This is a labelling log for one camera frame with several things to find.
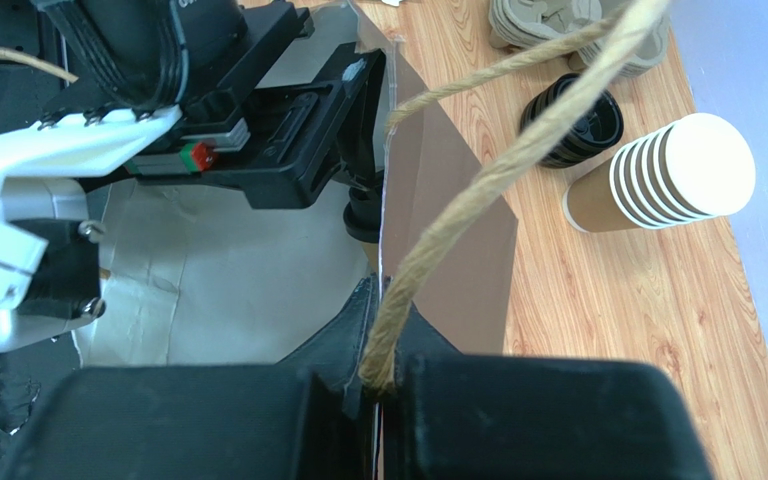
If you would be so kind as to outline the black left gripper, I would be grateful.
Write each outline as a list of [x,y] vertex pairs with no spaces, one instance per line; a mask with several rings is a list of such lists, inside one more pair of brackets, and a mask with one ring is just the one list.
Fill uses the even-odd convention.
[[373,129],[386,57],[354,43],[327,51],[305,84],[261,80],[313,18],[287,1],[48,1],[45,14],[82,65],[51,100],[44,122],[76,113],[87,125],[125,109],[139,120],[176,106],[158,139],[86,191],[135,178],[150,185],[240,190],[256,209],[303,209],[343,173],[359,190],[379,187]]

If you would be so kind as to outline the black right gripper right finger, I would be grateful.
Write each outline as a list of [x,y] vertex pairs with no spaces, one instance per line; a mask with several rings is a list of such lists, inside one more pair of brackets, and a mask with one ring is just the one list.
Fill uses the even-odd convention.
[[639,362],[468,355],[417,310],[383,407],[386,479],[709,479],[686,404]]

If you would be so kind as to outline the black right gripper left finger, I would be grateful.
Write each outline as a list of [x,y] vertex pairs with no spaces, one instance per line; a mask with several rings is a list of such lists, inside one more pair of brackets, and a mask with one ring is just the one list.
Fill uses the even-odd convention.
[[374,409],[357,375],[379,299],[274,364],[97,367],[66,377],[5,458],[5,479],[371,479]]

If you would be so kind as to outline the brown paper coffee cup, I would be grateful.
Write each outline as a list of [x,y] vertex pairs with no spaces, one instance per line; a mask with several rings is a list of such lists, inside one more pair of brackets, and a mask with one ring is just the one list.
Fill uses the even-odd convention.
[[368,242],[361,242],[360,245],[367,257],[371,271],[379,274],[381,270],[380,245]]

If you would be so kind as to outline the brown paper bag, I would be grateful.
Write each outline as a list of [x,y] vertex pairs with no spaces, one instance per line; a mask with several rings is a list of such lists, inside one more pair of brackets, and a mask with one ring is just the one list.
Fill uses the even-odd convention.
[[[385,392],[394,388],[397,342],[406,325],[410,305],[445,255],[503,192],[546,155],[574,122],[594,105],[667,9],[665,1],[629,1],[586,28],[423,92],[402,102],[391,112],[387,126],[395,129],[409,116],[444,98],[569,53],[589,42],[603,40],[605,43],[604,50],[583,76],[507,151],[476,174],[404,257],[382,297],[359,364],[359,376],[368,389]],[[130,110],[146,117],[166,107],[177,106],[173,101],[160,98],[143,105],[134,104]]]

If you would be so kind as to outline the cardboard cup carrier tray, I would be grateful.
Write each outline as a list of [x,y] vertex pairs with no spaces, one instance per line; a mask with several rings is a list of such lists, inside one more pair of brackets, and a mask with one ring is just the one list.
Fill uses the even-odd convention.
[[[488,14],[490,43],[495,48],[528,49],[589,26],[622,5],[614,0],[492,0]],[[669,16],[664,15],[620,70],[621,77],[639,77],[664,60],[669,27]]]

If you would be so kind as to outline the black plastic cup lid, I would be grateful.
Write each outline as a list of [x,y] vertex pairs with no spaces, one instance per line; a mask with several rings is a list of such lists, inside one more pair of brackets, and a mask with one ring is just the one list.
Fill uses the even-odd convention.
[[371,190],[350,188],[349,203],[343,211],[347,233],[360,242],[378,244],[382,223],[382,187]]

